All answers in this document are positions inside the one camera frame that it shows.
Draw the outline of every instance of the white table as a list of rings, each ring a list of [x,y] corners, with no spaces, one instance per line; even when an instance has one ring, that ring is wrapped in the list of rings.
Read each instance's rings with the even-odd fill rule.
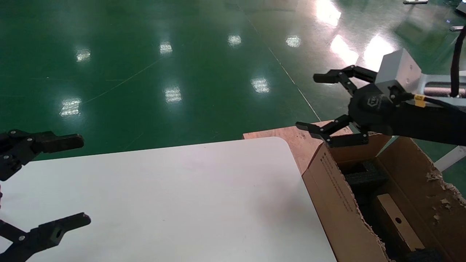
[[[0,218],[27,232],[92,219],[30,262],[336,261],[281,138],[37,161],[2,192]]]

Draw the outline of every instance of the black cable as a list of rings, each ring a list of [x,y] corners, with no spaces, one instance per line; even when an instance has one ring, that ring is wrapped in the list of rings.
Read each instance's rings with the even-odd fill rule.
[[[447,102],[443,102],[441,100],[437,100],[437,99],[430,98],[430,97],[425,97],[424,101],[439,105],[439,106],[441,106],[441,107],[443,107],[445,109],[451,109],[451,110],[454,110],[454,111],[460,111],[460,112],[464,113],[461,109],[459,109],[459,107],[454,106],[454,105],[452,105],[450,103],[447,103]]]
[[[398,99],[399,99],[399,102],[403,102],[403,101],[407,101],[407,100],[413,100],[414,99],[414,94],[412,94],[412,93],[403,93],[403,94],[398,96]],[[462,111],[459,107],[457,107],[455,105],[452,105],[450,103],[443,102],[441,100],[437,100],[437,99],[434,99],[434,98],[431,98],[431,97],[424,97],[424,101],[430,102],[432,104],[439,105],[439,106],[441,106],[441,107],[443,107],[445,109],[450,109],[450,110],[453,110],[453,111],[458,111],[458,112],[461,112],[461,113],[465,113],[464,111]]]
[[[459,56],[461,55],[461,48],[463,47],[463,40],[466,37],[466,25],[458,35],[453,50],[452,67],[450,68],[450,81],[452,82],[451,97],[456,97],[459,94]]]

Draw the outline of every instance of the yellow cable label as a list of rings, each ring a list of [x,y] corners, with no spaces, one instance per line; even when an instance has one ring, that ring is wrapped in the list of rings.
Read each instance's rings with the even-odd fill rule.
[[[425,107],[425,96],[423,95],[414,95],[414,105],[418,107]]]

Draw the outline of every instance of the torn cardboard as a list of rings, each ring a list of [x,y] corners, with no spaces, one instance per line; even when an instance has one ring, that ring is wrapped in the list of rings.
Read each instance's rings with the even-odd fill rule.
[[[390,194],[422,244],[435,248],[446,261],[463,261],[466,208],[461,194],[443,181],[409,138],[398,138],[376,158],[389,139],[377,134],[370,136],[368,145],[332,149],[321,145],[303,174],[337,260],[389,261],[384,244],[361,216],[339,168],[373,159],[390,177],[378,193]]]

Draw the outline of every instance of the glossy floor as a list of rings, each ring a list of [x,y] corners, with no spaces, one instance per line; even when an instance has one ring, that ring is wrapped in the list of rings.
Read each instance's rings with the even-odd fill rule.
[[[80,133],[84,148],[40,159],[240,139],[333,119],[349,95],[312,74],[406,48],[448,73],[443,1],[31,0],[0,9],[0,126]],[[420,142],[438,159],[453,146]],[[466,192],[462,162],[445,173]]]

